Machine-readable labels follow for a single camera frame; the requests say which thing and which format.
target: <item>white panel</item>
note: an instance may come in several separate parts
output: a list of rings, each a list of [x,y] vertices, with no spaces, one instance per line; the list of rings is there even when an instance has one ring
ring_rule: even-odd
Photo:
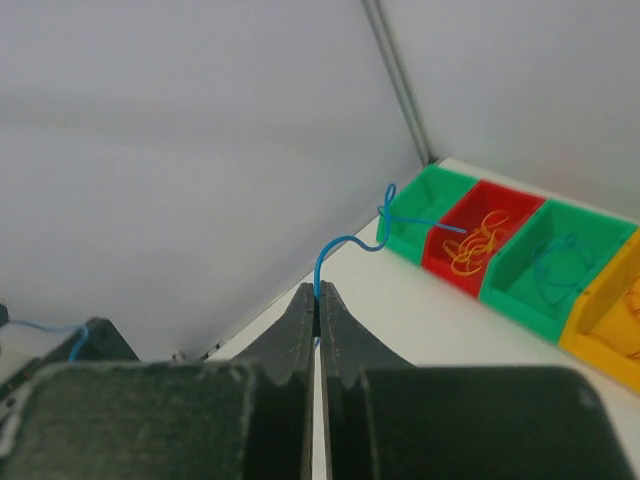
[[[144,358],[239,330],[418,169],[357,1],[5,0],[0,47],[0,298]]]
[[[638,217],[639,2],[385,6],[440,157]]]

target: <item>table surface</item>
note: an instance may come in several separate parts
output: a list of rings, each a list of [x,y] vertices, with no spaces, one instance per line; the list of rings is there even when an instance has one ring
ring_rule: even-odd
[[[582,205],[460,160],[446,159],[441,167]],[[357,236],[375,244],[377,223],[376,218]],[[415,365],[560,365],[580,371],[600,393],[627,457],[640,474],[640,396],[389,250],[368,253],[345,244],[325,260],[322,278],[335,284],[358,321]],[[312,281],[313,272],[301,280]],[[275,299],[210,360],[231,358],[255,340],[282,315],[297,287]],[[319,379],[316,368],[313,478],[326,478]]]

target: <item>storage bin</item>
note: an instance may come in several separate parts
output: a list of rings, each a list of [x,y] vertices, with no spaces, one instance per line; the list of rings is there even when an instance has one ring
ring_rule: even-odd
[[[529,217],[544,203],[535,195],[513,190],[487,180],[480,180],[440,221],[467,230],[467,233],[434,228],[427,235],[422,266],[465,292],[478,296],[491,257],[509,240]],[[485,229],[494,245],[486,253],[475,250],[468,262],[457,256],[457,246],[480,233],[469,242],[469,248],[482,247]]]
[[[493,258],[480,300],[557,343],[578,295],[635,229],[547,200]]]
[[[640,231],[576,299],[560,346],[640,393]]]
[[[435,165],[426,167],[390,205],[391,216],[439,221],[440,218],[475,185],[478,180]],[[384,237],[386,220],[380,215],[377,239]],[[386,248],[420,265],[430,225],[401,221],[391,222],[391,236]]]

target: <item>blue wire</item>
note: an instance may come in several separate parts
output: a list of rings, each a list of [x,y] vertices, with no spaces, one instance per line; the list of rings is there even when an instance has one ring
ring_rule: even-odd
[[[557,282],[549,278],[549,269],[544,267],[542,261],[552,253],[563,250],[575,250],[580,256],[585,269],[581,278],[571,282]],[[584,276],[586,276],[594,265],[593,251],[583,242],[580,242],[575,234],[558,237],[551,241],[540,242],[533,247],[531,256],[533,258],[533,275],[536,288],[538,289],[540,296],[551,305],[557,305],[567,298],[571,291],[580,285]],[[558,299],[552,300],[544,291],[543,284],[547,284],[551,287],[565,288],[566,293]]]
[[[394,183],[390,183],[387,187],[387,191],[384,194],[384,204],[378,206],[378,213],[385,218],[385,230],[384,236],[378,245],[369,246],[360,240],[358,237],[354,235],[342,235],[338,238],[331,240],[327,245],[320,251],[320,255],[318,255],[318,259],[316,260],[316,268],[313,272],[313,294],[316,298],[316,301],[320,299],[320,269],[322,267],[322,262],[324,262],[325,257],[329,254],[329,252],[335,248],[336,246],[345,243],[345,242],[354,242],[360,248],[367,252],[377,252],[382,250],[384,246],[389,241],[389,236],[391,235],[391,223],[392,222],[404,222],[404,223],[420,223],[424,225],[431,225],[433,227],[443,228],[445,230],[451,230],[458,233],[466,233],[467,231],[464,228],[452,227],[451,225],[445,225],[443,223],[434,222],[431,220],[423,220],[420,218],[404,218],[404,217],[394,217],[391,215],[391,202],[396,196],[396,186]],[[320,337],[316,338],[315,347],[320,344]]]
[[[46,333],[64,333],[64,332],[79,330],[81,332],[80,338],[73,345],[71,352],[69,352],[69,359],[68,359],[69,363],[75,361],[76,357],[78,356],[78,353],[80,352],[80,349],[84,347],[84,344],[87,343],[87,340],[89,340],[89,329],[87,328],[86,325],[71,325],[67,327],[45,327],[43,325],[38,325],[37,323],[28,322],[26,320],[11,320],[9,324],[22,325],[23,327],[34,328],[36,330],[40,330],[41,332],[46,332]]]

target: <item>orange object in yellow bin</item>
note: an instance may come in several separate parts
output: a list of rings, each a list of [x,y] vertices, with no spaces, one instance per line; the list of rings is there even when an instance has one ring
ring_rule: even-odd
[[[640,394],[640,230],[576,299],[560,347]]]

